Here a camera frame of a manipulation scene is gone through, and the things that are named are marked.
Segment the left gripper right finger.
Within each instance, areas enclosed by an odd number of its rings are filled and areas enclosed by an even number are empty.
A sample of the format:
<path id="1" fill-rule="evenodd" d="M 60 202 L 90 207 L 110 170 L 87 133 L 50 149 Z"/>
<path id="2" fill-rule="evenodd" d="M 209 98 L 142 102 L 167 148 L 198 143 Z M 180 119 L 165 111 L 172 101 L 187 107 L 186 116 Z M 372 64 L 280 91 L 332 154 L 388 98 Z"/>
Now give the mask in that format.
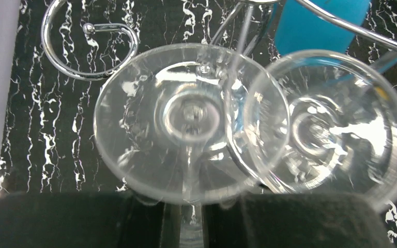
<path id="1" fill-rule="evenodd" d="M 209 247 L 392 247 L 352 194 L 247 194 L 203 208 Z"/>

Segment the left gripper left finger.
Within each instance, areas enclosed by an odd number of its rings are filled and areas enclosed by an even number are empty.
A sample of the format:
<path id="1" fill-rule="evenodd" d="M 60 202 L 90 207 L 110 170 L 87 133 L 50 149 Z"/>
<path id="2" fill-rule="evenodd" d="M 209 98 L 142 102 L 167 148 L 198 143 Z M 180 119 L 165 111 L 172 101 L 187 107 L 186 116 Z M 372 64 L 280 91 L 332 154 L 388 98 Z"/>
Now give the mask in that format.
<path id="1" fill-rule="evenodd" d="M 163 210 L 130 192 L 8 194 L 0 247 L 158 247 Z"/>

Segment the clear wine glass front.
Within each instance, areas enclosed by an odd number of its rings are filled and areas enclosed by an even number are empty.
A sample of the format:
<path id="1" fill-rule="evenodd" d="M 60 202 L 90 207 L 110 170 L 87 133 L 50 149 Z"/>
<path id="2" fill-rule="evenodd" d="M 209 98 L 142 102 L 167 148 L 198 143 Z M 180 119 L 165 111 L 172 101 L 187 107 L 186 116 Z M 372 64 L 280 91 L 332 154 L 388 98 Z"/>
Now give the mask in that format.
<path id="1" fill-rule="evenodd" d="M 381 68 L 328 50 L 282 56 L 271 80 L 254 78 L 232 151 L 275 194 L 355 193 L 385 210 L 397 201 L 397 91 Z"/>

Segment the clear wine glass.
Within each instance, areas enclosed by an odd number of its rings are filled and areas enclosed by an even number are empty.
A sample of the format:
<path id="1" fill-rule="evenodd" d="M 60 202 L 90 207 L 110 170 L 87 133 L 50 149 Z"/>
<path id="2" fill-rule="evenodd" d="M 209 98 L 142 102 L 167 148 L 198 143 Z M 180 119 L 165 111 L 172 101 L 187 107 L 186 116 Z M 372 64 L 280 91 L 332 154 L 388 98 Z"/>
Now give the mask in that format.
<path id="1" fill-rule="evenodd" d="M 177 247 L 205 247 L 202 208 L 265 182 L 286 145 L 289 110 L 259 63 L 217 45 L 151 49 L 106 82 L 94 135 L 110 170 L 138 194 L 177 205 Z"/>
<path id="2" fill-rule="evenodd" d="M 232 151 L 275 194 L 355 193 L 385 210 L 397 201 L 397 91 L 381 68 L 328 50 L 282 56 L 271 80 L 254 78 Z"/>

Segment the blue plastic wine glass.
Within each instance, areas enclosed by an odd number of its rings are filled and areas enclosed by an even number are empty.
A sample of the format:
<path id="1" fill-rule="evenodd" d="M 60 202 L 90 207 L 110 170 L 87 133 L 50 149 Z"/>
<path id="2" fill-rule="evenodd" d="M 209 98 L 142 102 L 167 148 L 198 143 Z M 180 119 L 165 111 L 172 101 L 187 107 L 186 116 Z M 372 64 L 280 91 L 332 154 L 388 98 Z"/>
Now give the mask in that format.
<path id="1" fill-rule="evenodd" d="M 389 48 L 372 68 L 384 72 L 397 61 L 397 41 L 362 28 L 370 1 L 286 1 L 274 36 L 280 55 L 310 49 L 344 53 L 356 35 Z"/>

